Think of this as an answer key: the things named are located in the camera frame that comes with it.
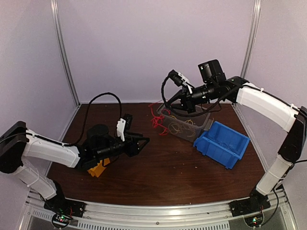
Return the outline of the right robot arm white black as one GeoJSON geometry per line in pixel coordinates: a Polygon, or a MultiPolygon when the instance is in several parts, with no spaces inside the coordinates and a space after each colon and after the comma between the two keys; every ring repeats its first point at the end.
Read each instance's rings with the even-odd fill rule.
{"type": "Polygon", "coordinates": [[[201,63],[198,68],[204,83],[199,87],[192,86],[187,77],[175,70],[171,70],[164,79],[162,89],[168,80],[181,87],[169,100],[162,98],[164,105],[173,113],[195,117],[210,112],[220,101],[228,100],[251,108],[287,132],[272,166],[246,200],[246,208],[252,212],[257,211],[264,204],[265,196],[301,157],[307,139],[307,109],[289,104],[242,77],[227,79],[216,59],[201,63]],[[179,113],[179,110],[185,111],[186,114],[179,113]]]}

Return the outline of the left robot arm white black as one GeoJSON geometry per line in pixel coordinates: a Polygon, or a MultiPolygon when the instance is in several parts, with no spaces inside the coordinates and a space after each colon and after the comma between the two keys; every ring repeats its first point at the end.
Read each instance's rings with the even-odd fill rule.
{"type": "Polygon", "coordinates": [[[59,213],[69,209],[60,186],[40,175],[26,157],[39,158],[77,170],[90,170],[99,165],[106,167],[106,159],[126,154],[136,156],[149,143],[142,134],[126,131],[126,121],[117,123],[116,136],[109,134],[106,125],[95,125],[87,132],[83,144],[68,144],[41,136],[18,121],[0,138],[0,171],[17,176],[28,187],[36,190],[59,213]]]}

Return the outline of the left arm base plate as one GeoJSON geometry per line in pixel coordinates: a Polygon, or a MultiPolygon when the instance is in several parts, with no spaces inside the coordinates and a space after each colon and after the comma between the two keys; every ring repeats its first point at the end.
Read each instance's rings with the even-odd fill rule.
{"type": "Polygon", "coordinates": [[[85,203],[70,199],[49,199],[44,201],[44,208],[51,210],[56,214],[64,215],[69,218],[79,217],[82,218],[85,211],[85,203]]]}

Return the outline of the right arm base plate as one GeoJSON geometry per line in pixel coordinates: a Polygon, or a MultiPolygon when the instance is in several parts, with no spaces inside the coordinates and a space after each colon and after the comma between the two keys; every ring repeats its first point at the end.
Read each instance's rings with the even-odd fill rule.
{"type": "Polygon", "coordinates": [[[258,201],[256,198],[245,198],[230,202],[229,207],[232,216],[237,217],[260,212],[264,209],[270,208],[271,204],[268,198],[265,198],[263,201],[258,201]]]}

